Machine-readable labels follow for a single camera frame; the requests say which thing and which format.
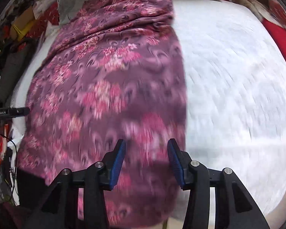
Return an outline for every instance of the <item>wire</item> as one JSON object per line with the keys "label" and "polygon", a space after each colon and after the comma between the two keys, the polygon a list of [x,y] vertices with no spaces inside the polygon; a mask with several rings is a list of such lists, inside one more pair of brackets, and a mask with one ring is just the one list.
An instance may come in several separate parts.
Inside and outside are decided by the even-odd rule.
{"label": "wire", "polygon": [[16,173],[17,173],[17,158],[18,158],[18,152],[17,152],[17,147],[15,145],[15,143],[13,142],[13,140],[9,139],[8,137],[4,136],[3,134],[0,134],[0,136],[2,136],[3,138],[8,139],[9,142],[12,142],[13,145],[15,146],[15,151],[16,151],[16,159],[15,159],[15,171],[14,171],[14,175],[13,175],[13,188],[11,190],[11,197],[9,199],[9,202],[11,201],[11,199],[13,198],[13,193],[14,193],[14,189],[15,189],[15,181],[16,181]]}

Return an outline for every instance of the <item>cardboard box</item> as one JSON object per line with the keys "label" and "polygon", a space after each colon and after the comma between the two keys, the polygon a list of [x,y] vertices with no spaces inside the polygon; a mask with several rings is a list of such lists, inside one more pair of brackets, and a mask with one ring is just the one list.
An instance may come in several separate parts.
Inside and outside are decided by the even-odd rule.
{"label": "cardboard box", "polygon": [[30,6],[25,10],[14,23],[11,25],[10,36],[13,40],[21,40],[24,35],[30,30],[33,26],[33,21],[35,21],[33,7]]}

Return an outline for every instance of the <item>purple floral blanket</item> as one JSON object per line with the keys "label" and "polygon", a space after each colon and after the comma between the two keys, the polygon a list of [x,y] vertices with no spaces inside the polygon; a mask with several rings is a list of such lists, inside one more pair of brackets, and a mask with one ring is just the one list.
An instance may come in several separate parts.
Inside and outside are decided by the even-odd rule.
{"label": "purple floral blanket", "polygon": [[[27,95],[31,113],[18,166],[46,184],[126,140],[118,184],[105,192],[112,226],[152,226],[174,208],[178,186],[166,145],[175,138],[185,148],[186,87],[172,19],[172,0],[85,2]],[[80,192],[80,218],[82,198]]]}

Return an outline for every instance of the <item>silver bolt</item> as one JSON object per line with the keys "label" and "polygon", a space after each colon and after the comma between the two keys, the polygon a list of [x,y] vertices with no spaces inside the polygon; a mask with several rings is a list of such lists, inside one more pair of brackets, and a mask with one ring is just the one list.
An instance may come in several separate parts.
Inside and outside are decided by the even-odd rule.
{"label": "silver bolt", "polygon": [[223,170],[224,172],[226,172],[226,174],[232,174],[232,170],[230,169],[230,168],[225,168],[224,170]]}
{"label": "silver bolt", "polygon": [[69,170],[69,169],[63,169],[63,170],[62,170],[62,174],[63,174],[64,176],[69,175],[69,174],[70,174],[70,170]]}
{"label": "silver bolt", "polygon": [[103,162],[96,162],[96,163],[95,163],[95,167],[96,167],[96,168],[101,168],[101,167],[103,167],[103,166],[104,166]]}
{"label": "silver bolt", "polygon": [[199,164],[200,163],[198,161],[196,161],[196,160],[191,161],[191,165],[194,166],[194,167],[199,166]]}

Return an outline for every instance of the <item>bed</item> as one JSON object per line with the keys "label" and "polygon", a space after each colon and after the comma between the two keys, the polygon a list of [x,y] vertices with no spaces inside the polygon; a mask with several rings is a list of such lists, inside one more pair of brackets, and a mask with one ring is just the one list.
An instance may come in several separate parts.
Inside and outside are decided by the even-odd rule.
{"label": "bed", "polygon": [[[273,219],[286,192],[286,62],[247,8],[211,0],[173,5],[187,86],[186,151],[208,168],[233,169],[271,228],[278,228],[286,219],[286,211]],[[19,81],[11,106],[25,106],[34,72],[56,36],[46,39]],[[13,119],[13,129],[20,142],[25,119]],[[187,199],[180,191],[172,217],[184,219]]]}

